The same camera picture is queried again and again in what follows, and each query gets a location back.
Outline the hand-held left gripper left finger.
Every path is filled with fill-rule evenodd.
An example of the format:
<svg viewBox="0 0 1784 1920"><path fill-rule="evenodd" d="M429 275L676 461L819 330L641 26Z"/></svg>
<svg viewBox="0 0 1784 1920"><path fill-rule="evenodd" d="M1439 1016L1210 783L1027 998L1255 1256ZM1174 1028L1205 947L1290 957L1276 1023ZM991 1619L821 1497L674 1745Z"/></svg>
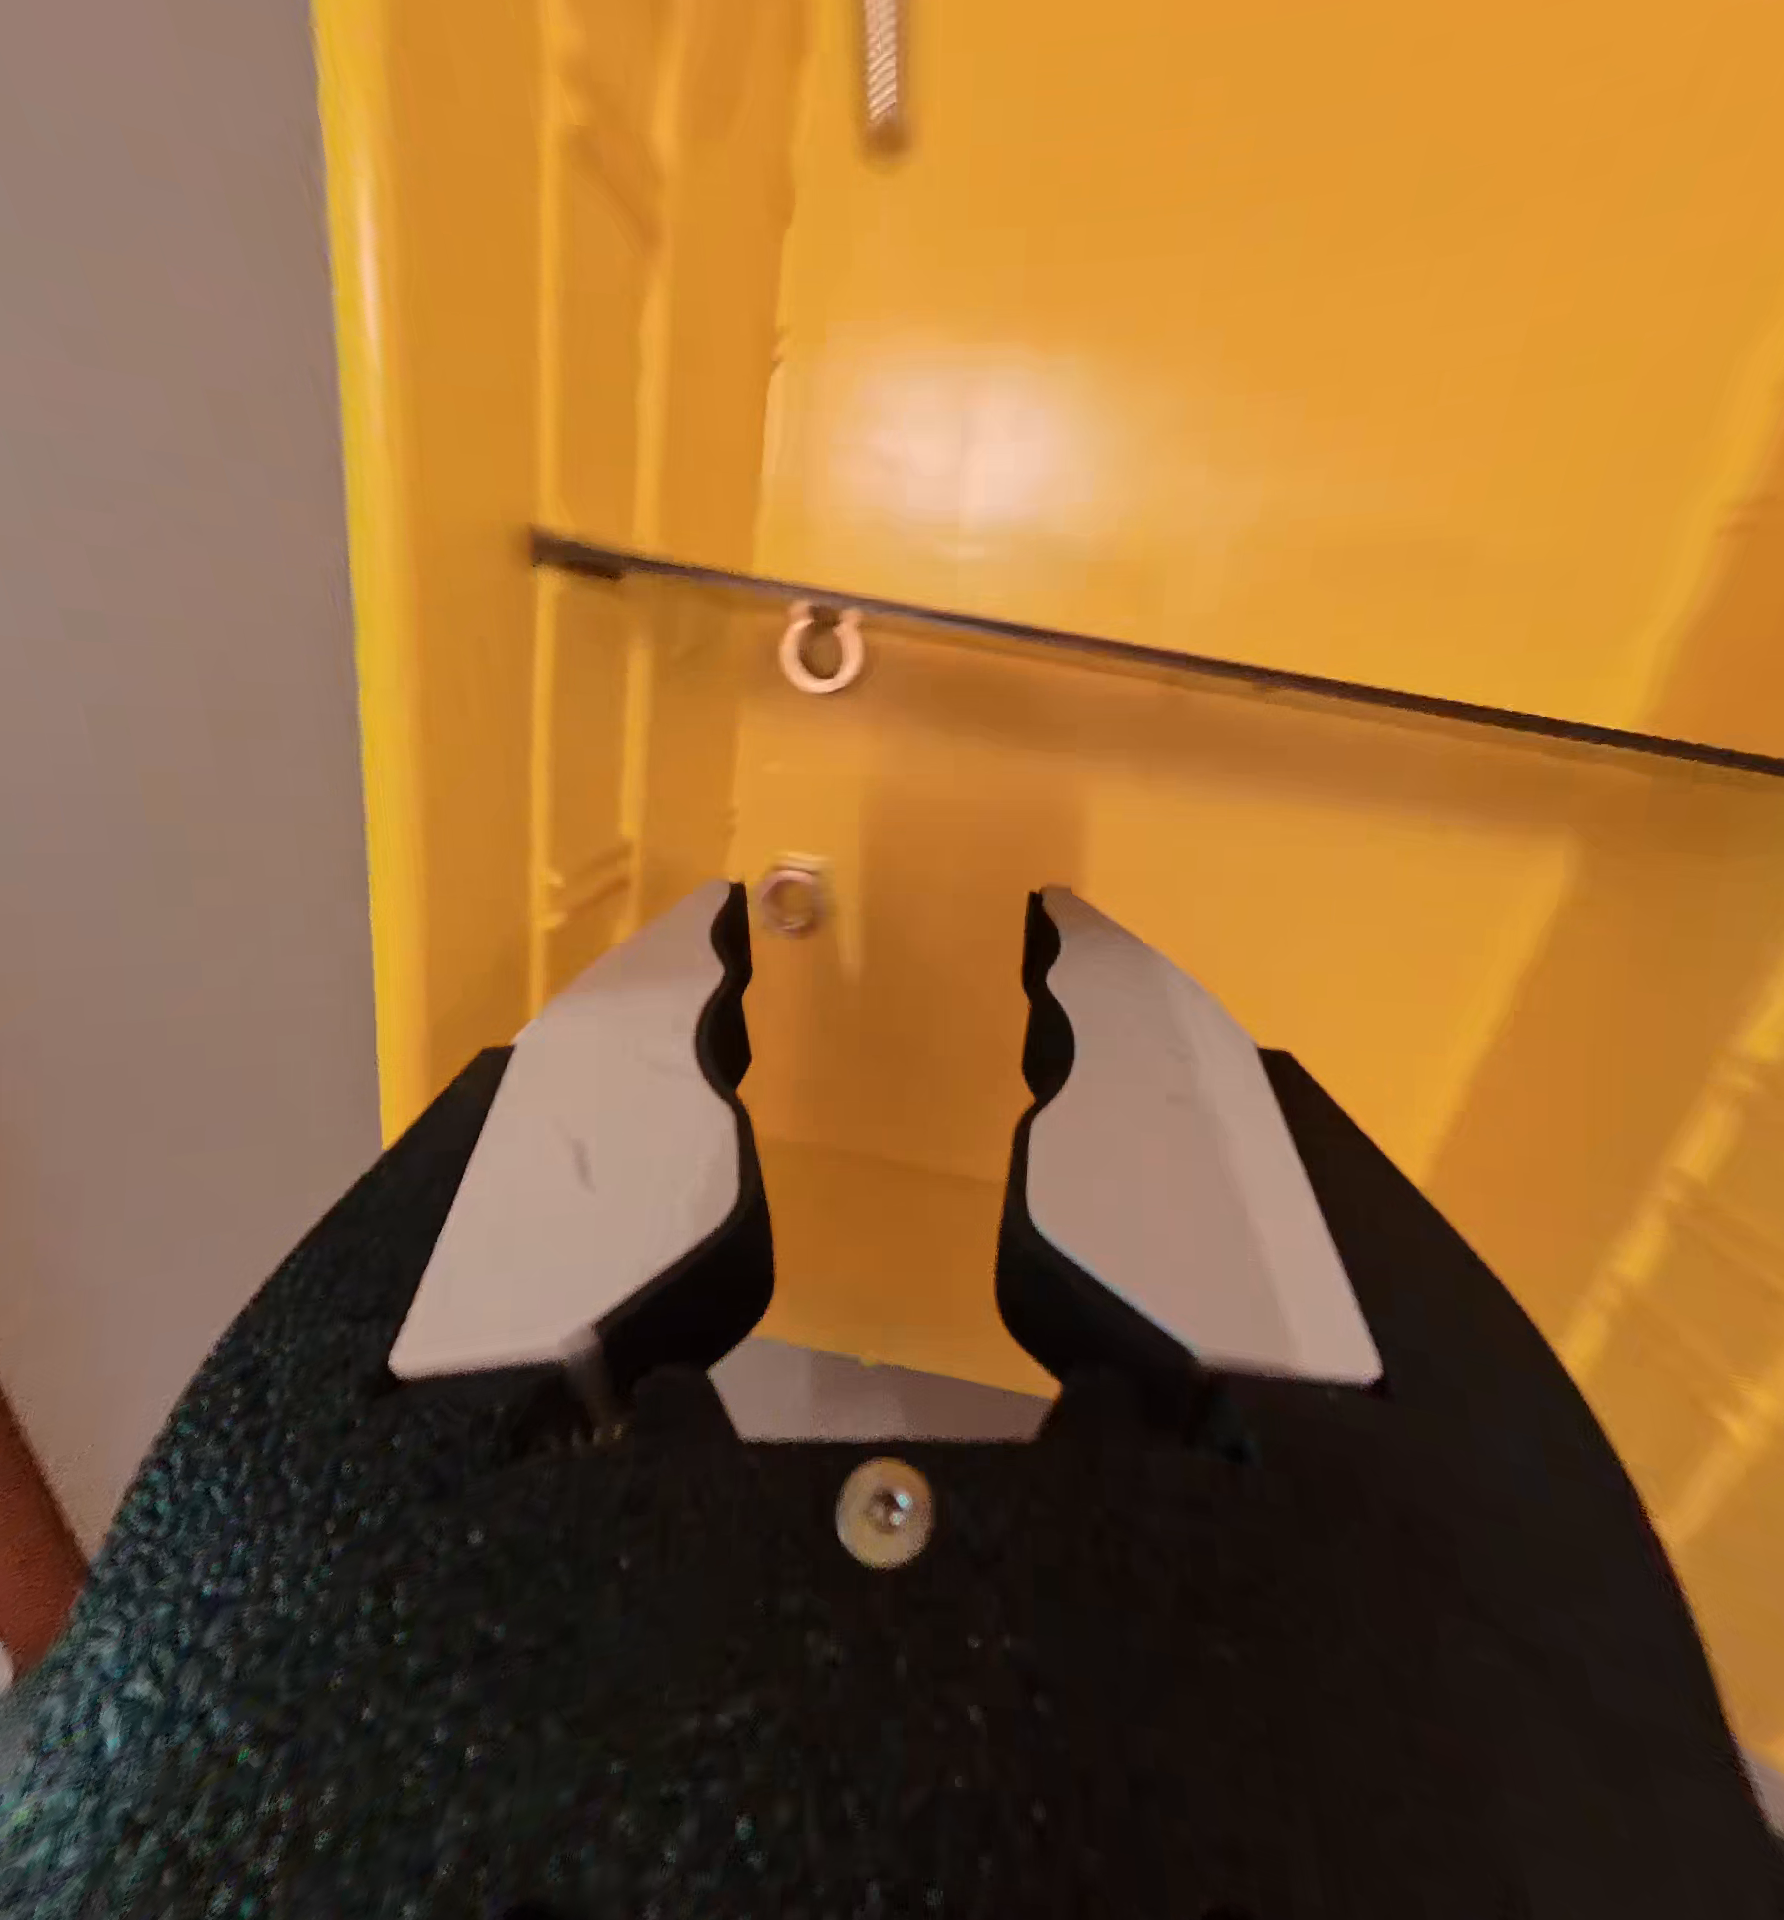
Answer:
<svg viewBox="0 0 1784 1920"><path fill-rule="evenodd" d="M708 881L528 1021L391 1348L398 1386L554 1374L599 1428L755 1331L774 1251L740 1097L752 973L745 888Z"/></svg>

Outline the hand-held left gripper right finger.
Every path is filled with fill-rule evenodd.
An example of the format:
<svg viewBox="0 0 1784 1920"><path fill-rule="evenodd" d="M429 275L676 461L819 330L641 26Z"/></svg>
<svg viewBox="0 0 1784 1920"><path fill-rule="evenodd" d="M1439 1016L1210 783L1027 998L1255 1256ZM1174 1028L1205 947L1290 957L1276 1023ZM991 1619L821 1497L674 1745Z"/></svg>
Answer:
<svg viewBox="0 0 1784 1920"><path fill-rule="evenodd" d="M1027 1107L995 1296L1063 1392L1243 1447L1244 1381L1378 1392L1385 1366L1264 1052L1192 973L1069 886L1026 901Z"/></svg>

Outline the black metal rod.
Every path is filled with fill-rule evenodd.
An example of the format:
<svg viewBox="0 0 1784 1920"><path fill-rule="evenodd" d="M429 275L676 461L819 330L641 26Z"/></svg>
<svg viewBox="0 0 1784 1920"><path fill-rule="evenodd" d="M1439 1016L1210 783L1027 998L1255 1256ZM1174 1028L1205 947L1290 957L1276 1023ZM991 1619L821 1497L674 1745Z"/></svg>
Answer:
<svg viewBox="0 0 1784 1920"><path fill-rule="evenodd" d="M1435 698L1401 686L1329 678L1249 660L1209 659L1171 647L1056 628L1036 628L1031 623L979 617L964 610L927 608L916 602L857 591L817 589L740 569L656 558L626 547L577 538L546 526L528 529L523 547L531 568L560 571L588 582L616 587L644 581L741 595L752 600L767 600L782 606L806 604L808 610L813 612L857 612L881 623L903 623L966 640L1019 645L1044 659L1086 660L1098 667L1120 671L1174 673L1205 684L1244 686L1258 695L1283 694L1288 698L1331 702L1344 707L1390 711L1429 722L1536 739L1554 745L1635 754L1716 774L1784 782L1782 754L1724 747L1711 741L1600 727L1519 707Z"/></svg>

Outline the yellow metal cabinet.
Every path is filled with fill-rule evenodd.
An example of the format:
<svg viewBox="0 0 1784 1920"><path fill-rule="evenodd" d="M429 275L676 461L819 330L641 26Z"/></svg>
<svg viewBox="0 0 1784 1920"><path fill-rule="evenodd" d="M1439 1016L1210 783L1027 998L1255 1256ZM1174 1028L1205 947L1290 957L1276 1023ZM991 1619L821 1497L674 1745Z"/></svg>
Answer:
<svg viewBox="0 0 1784 1920"><path fill-rule="evenodd" d="M668 901L755 925L764 1332L1031 1389L1023 897L1293 1054L1582 1386L1784 1770L1784 5L312 5L383 1140Z"/></svg>

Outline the metal coil spring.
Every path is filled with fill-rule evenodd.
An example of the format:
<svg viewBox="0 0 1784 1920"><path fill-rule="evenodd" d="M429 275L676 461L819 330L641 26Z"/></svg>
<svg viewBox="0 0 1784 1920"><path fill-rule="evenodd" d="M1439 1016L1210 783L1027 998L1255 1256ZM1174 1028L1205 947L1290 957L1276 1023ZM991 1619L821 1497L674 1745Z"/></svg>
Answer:
<svg viewBox="0 0 1784 1920"><path fill-rule="evenodd" d="M903 149L908 124L905 3L857 5L858 110L866 150Z"/></svg>

